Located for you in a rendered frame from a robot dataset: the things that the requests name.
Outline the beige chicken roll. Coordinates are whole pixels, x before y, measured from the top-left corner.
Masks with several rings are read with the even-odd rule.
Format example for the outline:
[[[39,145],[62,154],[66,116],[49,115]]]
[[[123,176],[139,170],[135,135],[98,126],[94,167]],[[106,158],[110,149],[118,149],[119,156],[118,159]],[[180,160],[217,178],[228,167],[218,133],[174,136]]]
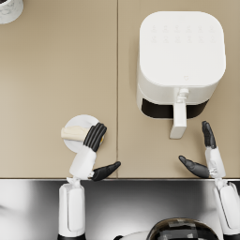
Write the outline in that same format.
[[[65,140],[83,142],[89,129],[86,127],[72,126],[61,129],[61,138]]]

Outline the pale white air fryer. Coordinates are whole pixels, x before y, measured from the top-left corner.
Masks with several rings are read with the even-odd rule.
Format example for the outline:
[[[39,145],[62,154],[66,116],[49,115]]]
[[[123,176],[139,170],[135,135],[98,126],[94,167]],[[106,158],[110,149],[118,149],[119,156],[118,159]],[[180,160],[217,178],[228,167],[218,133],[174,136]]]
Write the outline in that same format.
[[[137,104],[152,118],[173,120],[170,137],[187,127],[187,107],[204,106],[226,69],[223,29],[200,11],[158,11],[140,27]]]

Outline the white round plate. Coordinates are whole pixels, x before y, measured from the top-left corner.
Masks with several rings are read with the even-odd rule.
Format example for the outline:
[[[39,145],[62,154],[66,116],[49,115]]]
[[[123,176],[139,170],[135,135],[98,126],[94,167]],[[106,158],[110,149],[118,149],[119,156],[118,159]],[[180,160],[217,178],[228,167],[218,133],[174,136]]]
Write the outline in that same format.
[[[91,126],[98,123],[96,117],[82,114],[70,119],[61,129],[61,138],[74,153],[78,153]]]

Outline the dark round robot body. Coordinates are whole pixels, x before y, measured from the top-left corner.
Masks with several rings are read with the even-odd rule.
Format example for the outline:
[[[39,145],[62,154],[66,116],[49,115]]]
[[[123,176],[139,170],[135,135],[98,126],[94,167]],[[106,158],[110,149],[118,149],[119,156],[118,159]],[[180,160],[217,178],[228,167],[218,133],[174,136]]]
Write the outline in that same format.
[[[148,232],[118,235],[113,240],[219,240],[215,232],[199,220],[174,217],[156,223]]]

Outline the white marbled round pot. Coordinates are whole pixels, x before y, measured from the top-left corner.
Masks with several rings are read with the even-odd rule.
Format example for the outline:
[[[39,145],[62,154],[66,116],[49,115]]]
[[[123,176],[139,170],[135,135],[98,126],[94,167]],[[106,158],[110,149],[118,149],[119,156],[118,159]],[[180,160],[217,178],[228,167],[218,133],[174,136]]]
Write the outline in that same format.
[[[23,12],[23,0],[0,0],[0,24],[12,23]]]

